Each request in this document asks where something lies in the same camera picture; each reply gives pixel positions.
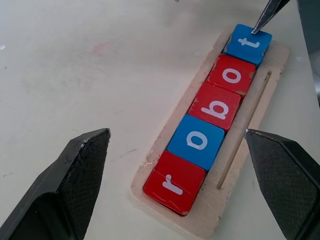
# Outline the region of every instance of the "letter block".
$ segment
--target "letter block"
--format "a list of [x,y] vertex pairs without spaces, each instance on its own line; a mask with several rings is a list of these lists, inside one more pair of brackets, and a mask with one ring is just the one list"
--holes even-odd
[[205,82],[196,94],[188,113],[227,132],[240,100],[240,95]]
[[208,82],[244,98],[255,72],[256,66],[252,63],[220,54],[209,75]]
[[253,28],[249,26],[238,24],[224,47],[223,53],[258,67],[269,47],[272,35],[264,31],[251,34],[252,30]]
[[168,151],[208,171],[224,135],[221,128],[185,115],[168,145]]
[[143,192],[171,210],[189,213],[205,178],[205,170],[172,153],[162,153]]

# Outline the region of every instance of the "wooden tray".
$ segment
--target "wooden tray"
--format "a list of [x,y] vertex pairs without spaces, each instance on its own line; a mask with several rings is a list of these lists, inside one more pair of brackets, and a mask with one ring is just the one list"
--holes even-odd
[[256,71],[249,91],[225,136],[214,164],[187,216],[179,216],[143,193],[143,186],[192,104],[198,89],[209,75],[218,55],[225,47],[234,27],[223,32],[199,71],[177,104],[132,181],[130,192],[134,203],[168,226],[189,238],[210,238],[223,214],[228,197],[235,186],[246,159],[248,146],[244,140],[246,128],[258,129],[277,87],[290,50],[272,40],[261,65]]

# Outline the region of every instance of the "table surface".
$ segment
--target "table surface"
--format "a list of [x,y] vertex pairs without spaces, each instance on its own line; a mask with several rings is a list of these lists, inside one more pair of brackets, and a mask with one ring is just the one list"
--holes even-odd
[[[129,201],[137,168],[232,24],[267,0],[3,0],[0,6],[0,224],[67,142],[111,129],[85,239],[182,236]],[[320,159],[320,111],[297,3],[264,28],[291,48],[261,130]],[[248,160],[215,240],[284,240]]]

